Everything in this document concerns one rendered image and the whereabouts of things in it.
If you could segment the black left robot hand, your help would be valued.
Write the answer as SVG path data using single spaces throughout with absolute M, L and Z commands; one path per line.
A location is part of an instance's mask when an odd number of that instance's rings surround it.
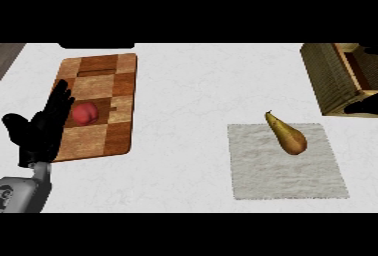
M 3 116 L 1 121 L 10 141 L 19 146 L 18 165 L 22 168 L 29 168 L 37 162 L 53 162 L 74 101 L 68 82 L 60 79 L 44 109 L 34 114 L 31 119 L 16 113 L 7 113 Z

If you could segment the brown pear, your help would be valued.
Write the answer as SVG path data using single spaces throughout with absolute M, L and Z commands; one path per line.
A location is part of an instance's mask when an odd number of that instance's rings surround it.
M 301 154 L 307 149 L 307 139 L 304 134 L 279 120 L 270 111 L 266 112 L 264 118 L 283 151 L 289 155 Z

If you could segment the white cloth placemat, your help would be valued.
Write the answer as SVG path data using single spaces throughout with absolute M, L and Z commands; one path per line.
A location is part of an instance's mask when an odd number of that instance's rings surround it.
M 229 124 L 229 152 L 236 200 L 345 199 L 341 177 L 323 127 L 292 126 L 303 132 L 307 149 L 289 155 L 266 124 Z

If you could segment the wicker basket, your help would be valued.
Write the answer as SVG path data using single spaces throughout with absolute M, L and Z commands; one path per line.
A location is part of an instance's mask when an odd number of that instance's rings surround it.
M 304 67 L 323 116 L 378 118 L 344 109 L 378 93 L 378 55 L 357 43 L 304 43 Z

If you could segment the red peach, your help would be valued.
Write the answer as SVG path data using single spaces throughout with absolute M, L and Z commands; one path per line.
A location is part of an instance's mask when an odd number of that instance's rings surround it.
M 99 118 L 97 107 L 93 103 L 83 103 L 72 110 L 72 119 L 80 126 L 93 124 Z

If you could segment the checkered wooden cutting board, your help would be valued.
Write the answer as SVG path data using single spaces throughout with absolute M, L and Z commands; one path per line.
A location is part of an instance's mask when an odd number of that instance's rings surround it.
M 131 147 L 137 55 L 134 53 L 66 58 L 56 79 L 63 79 L 75 98 L 72 107 L 91 103 L 99 112 L 81 126 L 68 117 L 54 161 L 127 154 Z

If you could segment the dark grey counter strip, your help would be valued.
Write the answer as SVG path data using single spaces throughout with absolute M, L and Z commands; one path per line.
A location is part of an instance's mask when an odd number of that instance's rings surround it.
M 23 43 L 0 43 L 0 80 L 13 64 L 13 61 L 23 47 Z

